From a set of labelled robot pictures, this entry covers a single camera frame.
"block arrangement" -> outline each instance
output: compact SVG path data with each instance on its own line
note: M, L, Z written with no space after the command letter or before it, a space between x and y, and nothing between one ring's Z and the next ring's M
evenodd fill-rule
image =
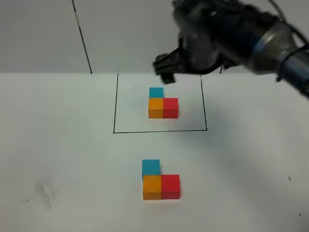
M144 200L180 199L180 178L175 174L161 174L160 160L142 160Z
M178 98L164 98L162 87L149 88L149 118L178 118L178 112Z

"black line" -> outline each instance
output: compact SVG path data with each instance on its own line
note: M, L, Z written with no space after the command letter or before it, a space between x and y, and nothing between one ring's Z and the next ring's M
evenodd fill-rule
M28 198L28 201L26 201L26 202L20 202L20 203L27 203L27 202L29 202L29 200L30 200L30 198Z
M85 54L86 54L89 70L90 70L90 73L92 74L92 69L91 69L88 53L87 53L87 50L86 50L86 45L85 45L85 42L84 42L84 37L83 37L83 34L82 34L82 29L81 29L81 26L79 24L79 20L78 20L78 17L77 17L77 12L76 12L76 8L75 8L74 0L72 0L72 4L73 4L74 12L75 12L76 21L77 21L77 24L78 24L79 33L80 33L81 38L82 38L82 42L83 42L84 51L85 51Z
M202 76L201 77L201 88L202 88L202 97L203 97L203 106L204 106L204 117L205 117L205 126L207 130L207 121L206 121L206 110L205 110L205 102L204 102L204 91L203 91L203 81L202 81Z
M114 134L136 134L136 133L162 133L162 132L188 132L188 131L207 131L205 130L159 130L159 131L128 131L128 132L114 132Z
M119 74L117 75L117 87L116 87L116 101L115 101L115 116L114 116L114 130L113 130L113 134L115 134L115 125L116 125L116 110L117 110L117 96L118 96L118 77Z

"smudge mark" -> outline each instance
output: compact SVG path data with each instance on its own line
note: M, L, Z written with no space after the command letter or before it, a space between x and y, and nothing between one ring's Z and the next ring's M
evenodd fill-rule
M42 183L37 183L35 185L36 190L42 197L42 203L47 209L53 207L53 202L56 198L56 189L52 186L52 184L47 180Z

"black rectangle outline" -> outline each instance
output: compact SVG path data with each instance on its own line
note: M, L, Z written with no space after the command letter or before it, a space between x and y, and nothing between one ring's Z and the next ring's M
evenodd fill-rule
M118 78L119 73L117 74L117 85L116 85L116 100L115 100L115 115L114 115L114 129L113 134L134 134L134 133L160 133L160 132L186 132L186 131L207 131L207 121L206 121L206 110L205 110L205 102L204 102L204 92L203 92L203 82L202 76L201 78L201 89L202 89L202 98L203 98L203 107L204 107L204 117L205 117L205 127L206 129L203 130L159 130L159 131L124 131L124 132L115 132L115 125L116 125L116 111L117 111L117 97L118 97Z

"red block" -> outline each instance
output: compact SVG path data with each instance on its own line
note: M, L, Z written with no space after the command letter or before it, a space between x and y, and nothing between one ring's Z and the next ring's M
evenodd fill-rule
M161 175L162 199L180 198L179 175Z
M163 99L163 118L178 118L178 98Z

